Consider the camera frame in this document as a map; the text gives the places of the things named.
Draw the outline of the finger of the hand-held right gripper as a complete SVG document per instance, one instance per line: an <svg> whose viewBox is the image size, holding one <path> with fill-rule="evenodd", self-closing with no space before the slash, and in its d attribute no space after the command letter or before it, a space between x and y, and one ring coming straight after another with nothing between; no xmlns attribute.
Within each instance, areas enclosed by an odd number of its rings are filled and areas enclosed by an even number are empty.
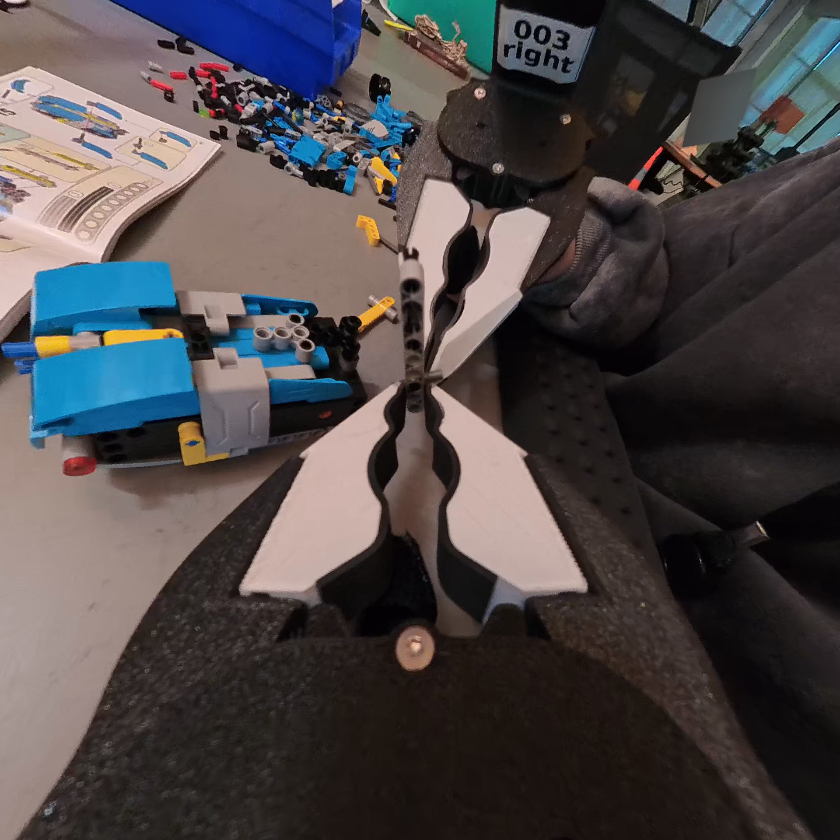
<svg viewBox="0 0 840 840"><path fill-rule="evenodd" d="M494 217L486 231L486 264L461 293L427 375L455 373L513 312L549 226L550 217L529 206Z"/></svg>
<svg viewBox="0 0 840 840"><path fill-rule="evenodd" d="M416 248L424 273L425 330L446 330L475 267L472 207L452 183L426 179L405 248Z"/></svg>

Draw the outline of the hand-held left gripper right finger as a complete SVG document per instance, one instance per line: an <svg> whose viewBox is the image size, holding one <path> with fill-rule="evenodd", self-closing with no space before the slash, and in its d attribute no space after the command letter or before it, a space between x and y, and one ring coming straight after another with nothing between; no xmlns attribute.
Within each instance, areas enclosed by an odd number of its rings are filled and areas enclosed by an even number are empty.
<svg viewBox="0 0 840 840"><path fill-rule="evenodd" d="M527 453L434 386L426 394L438 510L437 577L476 621L499 605L587 593L587 580L527 464Z"/></svg>

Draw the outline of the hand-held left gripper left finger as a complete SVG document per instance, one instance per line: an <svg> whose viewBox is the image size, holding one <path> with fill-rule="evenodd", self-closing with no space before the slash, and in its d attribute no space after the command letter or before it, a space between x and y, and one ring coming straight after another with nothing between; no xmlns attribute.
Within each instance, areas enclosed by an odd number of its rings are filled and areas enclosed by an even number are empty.
<svg viewBox="0 0 840 840"><path fill-rule="evenodd" d="M387 585L383 486L396 469L404 393L392 384L293 459L291 483L238 592L299 602L373 602Z"/></svg>

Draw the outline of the grey perforated brick beam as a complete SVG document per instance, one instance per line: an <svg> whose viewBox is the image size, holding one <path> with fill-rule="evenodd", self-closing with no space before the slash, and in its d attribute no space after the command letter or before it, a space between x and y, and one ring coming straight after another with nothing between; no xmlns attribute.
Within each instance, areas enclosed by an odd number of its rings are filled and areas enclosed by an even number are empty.
<svg viewBox="0 0 840 840"><path fill-rule="evenodd" d="M423 414L426 345L424 268L416 248L402 251L399 269L406 410L412 414Z"/></svg>

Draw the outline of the pile of brick pieces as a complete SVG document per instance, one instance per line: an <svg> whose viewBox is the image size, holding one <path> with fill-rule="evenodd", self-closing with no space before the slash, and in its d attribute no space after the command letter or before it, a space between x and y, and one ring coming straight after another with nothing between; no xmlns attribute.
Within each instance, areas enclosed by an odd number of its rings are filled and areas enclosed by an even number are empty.
<svg viewBox="0 0 840 840"><path fill-rule="evenodd" d="M310 99L226 62L166 70L149 61L140 76L170 104L176 103L174 83L190 82L192 109L213 123L208 138L218 151L235 143L312 187L346 195L365 179L391 208L406 153L424 125L414 112L394 108L391 96L373 103L373 111L334 87Z"/></svg>

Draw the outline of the grey desk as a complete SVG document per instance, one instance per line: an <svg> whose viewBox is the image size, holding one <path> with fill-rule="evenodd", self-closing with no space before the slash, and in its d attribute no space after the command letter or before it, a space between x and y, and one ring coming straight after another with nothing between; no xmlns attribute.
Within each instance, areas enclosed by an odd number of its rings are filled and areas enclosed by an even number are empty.
<svg viewBox="0 0 840 840"><path fill-rule="evenodd" d="M207 138L179 86L140 78L189 59L169 34L111 2L32 2L2 14L2 74L37 67ZM338 318L396 290L396 260L356 228L392 213L363 183L342 196L222 142L183 192L119 239L115 259L162 260L177 288L275 293ZM134 628L186 556L304 443L230 464L61 473L54 438L28 441L28 378L2 366L1 826L15 838L73 756Z"/></svg>

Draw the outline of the black dimpled edge pad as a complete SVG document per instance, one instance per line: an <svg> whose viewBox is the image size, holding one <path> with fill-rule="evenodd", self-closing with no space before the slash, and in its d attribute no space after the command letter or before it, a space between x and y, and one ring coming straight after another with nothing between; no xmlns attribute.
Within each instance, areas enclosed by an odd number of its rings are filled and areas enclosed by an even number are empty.
<svg viewBox="0 0 840 840"><path fill-rule="evenodd" d="M499 327L495 344L504 434L580 492L664 585L655 537L592 352L519 312Z"/></svg>

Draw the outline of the wooden puzzle model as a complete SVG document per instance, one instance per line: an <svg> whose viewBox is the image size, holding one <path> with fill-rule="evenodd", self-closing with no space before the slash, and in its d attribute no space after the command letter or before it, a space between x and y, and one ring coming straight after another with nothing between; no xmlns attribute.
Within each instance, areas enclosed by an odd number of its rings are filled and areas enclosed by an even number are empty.
<svg viewBox="0 0 840 840"><path fill-rule="evenodd" d="M420 14L415 16L414 27L401 31L399 39L457 78L467 80L470 77L468 43L462 39L457 22L453 27L455 36L446 40L435 21Z"/></svg>

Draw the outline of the black monitor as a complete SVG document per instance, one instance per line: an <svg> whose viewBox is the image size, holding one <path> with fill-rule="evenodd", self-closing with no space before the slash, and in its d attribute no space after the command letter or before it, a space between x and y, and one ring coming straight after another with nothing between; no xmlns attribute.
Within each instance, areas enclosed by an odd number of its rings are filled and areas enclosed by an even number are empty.
<svg viewBox="0 0 840 840"><path fill-rule="evenodd" d="M608 2L575 93L594 134L585 166L630 183L740 53L653 3Z"/></svg>

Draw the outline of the blue plastic bin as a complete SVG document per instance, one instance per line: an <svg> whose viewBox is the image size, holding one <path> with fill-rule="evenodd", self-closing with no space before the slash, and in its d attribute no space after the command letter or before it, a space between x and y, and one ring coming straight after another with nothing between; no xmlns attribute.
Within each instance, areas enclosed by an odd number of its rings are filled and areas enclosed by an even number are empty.
<svg viewBox="0 0 840 840"><path fill-rule="evenodd" d="M352 66L361 1L118 1L174 35L309 98Z"/></svg>

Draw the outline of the blue brick vehicle model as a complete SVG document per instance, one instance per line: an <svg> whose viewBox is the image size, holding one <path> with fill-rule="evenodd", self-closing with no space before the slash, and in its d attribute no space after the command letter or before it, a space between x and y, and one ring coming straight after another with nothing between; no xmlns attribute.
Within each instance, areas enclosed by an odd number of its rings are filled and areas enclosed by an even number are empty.
<svg viewBox="0 0 840 840"><path fill-rule="evenodd" d="M40 271L29 339L3 356L29 377L29 441L58 436L66 476L196 466L329 430L365 404L361 336L398 321L392 297L361 315L314 302L176 290L163 262Z"/></svg>

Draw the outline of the building instruction booklet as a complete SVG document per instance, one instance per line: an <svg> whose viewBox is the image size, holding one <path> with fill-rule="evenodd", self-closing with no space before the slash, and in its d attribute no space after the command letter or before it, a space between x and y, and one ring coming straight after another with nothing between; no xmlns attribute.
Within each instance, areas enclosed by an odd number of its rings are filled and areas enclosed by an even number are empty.
<svg viewBox="0 0 840 840"><path fill-rule="evenodd" d="M35 276L107 260L122 232L199 176L219 144L35 67L1 77L1 336Z"/></svg>

